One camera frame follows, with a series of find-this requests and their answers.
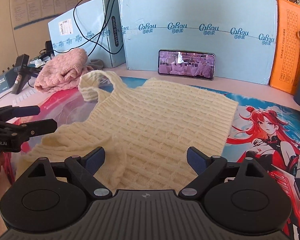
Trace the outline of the cream knitted vest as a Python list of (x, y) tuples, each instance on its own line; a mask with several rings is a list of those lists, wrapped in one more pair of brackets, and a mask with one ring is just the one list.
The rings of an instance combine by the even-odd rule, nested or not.
[(95, 178), (111, 191), (179, 191), (196, 176), (187, 149), (221, 155), (238, 106), (222, 94), (154, 78), (129, 88), (111, 71), (83, 75), (78, 88), (86, 102), (96, 101), (87, 120), (45, 135), (19, 158), (18, 177), (39, 157), (58, 162), (102, 147), (106, 158)]

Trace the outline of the dark teal small box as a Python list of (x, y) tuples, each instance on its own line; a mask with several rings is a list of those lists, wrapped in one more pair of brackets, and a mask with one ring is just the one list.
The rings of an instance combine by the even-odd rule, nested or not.
[(13, 87), (17, 75), (14, 68), (2, 72), (0, 75), (0, 94)]

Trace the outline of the spare black handheld gripper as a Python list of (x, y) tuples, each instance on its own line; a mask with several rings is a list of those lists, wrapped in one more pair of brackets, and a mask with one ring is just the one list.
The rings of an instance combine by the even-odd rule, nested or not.
[(39, 72), (42, 70), (41, 67), (29, 67), (28, 61), (29, 55), (26, 54), (20, 55), (16, 59), (14, 71), (17, 73), (17, 77), (12, 87), (12, 94), (19, 94), (30, 78), (32, 76), (37, 77)]

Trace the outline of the pink knitted sweater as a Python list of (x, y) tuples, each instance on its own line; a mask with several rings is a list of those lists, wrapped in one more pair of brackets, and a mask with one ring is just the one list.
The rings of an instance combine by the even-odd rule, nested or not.
[(93, 70), (87, 65), (87, 60), (87, 53), (82, 48), (58, 54), (44, 65), (36, 78), (34, 88), (42, 93), (76, 88), (81, 76)]

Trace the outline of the anime desk mat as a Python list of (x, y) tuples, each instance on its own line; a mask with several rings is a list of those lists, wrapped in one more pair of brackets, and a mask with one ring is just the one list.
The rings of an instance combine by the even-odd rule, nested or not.
[(180, 190), (117, 189), (69, 226), (42, 233), (9, 229), (4, 239), (300, 239), (300, 139), (288, 136), (287, 125), (271, 108), (236, 109), (220, 155), (232, 163), (252, 157), (279, 184), (292, 204), (283, 230), (239, 235), (214, 223), (199, 202), (180, 198)]

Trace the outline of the left light blue carton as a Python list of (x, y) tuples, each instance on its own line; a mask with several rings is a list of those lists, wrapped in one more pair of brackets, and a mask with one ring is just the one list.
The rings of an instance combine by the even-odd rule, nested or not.
[(56, 54), (82, 48), (106, 68), (126, 61), (118, 0), (88, 0), (51, 20), (48, 28)]

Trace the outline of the light blue carton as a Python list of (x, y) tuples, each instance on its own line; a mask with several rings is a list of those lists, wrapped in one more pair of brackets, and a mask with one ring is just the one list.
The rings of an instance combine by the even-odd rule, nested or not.
[(88, 0), (51, 20), (48, 28), (56, 54), (82, 48), (106, 68), (126, 61), (118, 0)]
[(277, 36), (276, 0), (119, 0), (127, 68), (156, 71), (159, 51), (216, 57), (215, 75), (266, 85)]

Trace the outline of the smartphone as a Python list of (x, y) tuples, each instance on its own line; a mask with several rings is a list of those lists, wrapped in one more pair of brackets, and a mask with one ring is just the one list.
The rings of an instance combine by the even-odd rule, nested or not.
[(213, 53), (160, 50), (158, 74), (213, 80), (216, 57)]

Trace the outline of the right light blue carton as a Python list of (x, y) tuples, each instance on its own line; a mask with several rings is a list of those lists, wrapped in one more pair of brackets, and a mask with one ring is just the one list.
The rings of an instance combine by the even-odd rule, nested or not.
[(119, 0), (127, 68), (156, 71), (159, 51), (216, 57), (215, 75), (266, 85), (277, 36), (276, 0)]

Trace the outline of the orange flat box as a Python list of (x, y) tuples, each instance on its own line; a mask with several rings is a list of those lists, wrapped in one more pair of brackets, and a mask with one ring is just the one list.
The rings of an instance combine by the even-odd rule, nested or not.
[(294, 94), (300, 76), (300, 6), (277, 0), (277, 38), (269, 84)]

